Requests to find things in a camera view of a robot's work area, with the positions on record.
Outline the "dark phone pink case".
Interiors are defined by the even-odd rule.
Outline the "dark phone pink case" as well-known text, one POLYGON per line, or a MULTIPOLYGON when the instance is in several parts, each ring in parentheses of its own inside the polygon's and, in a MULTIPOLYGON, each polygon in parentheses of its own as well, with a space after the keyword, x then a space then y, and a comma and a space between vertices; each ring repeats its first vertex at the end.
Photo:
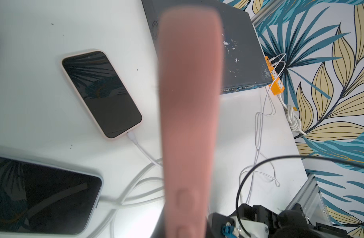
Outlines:
POLYGON ((204 6, 171 8, 159 23, 165 236, 203 238, 219 120, 223 25, 216 9, 204 6))

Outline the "black phone light case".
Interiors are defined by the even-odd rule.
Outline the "black phone light case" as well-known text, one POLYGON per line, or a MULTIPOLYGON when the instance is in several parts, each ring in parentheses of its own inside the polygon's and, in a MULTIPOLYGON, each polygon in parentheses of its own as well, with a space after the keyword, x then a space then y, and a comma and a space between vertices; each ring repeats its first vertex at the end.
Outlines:
POLYGON ((0 157, 0 232, 78 235, 102 185, 95 175, 0 157))

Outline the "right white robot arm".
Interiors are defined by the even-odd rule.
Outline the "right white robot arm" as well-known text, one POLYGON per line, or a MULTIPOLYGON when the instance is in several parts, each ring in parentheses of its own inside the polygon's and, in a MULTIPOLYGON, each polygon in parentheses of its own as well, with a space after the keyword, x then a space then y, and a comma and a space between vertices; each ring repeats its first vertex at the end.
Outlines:
POLYGON ((349 238, 345 230, 312 224, 300 204, 276 214, 261 206, 242 204, 229 216, 210 214, 207 238, 349 238))

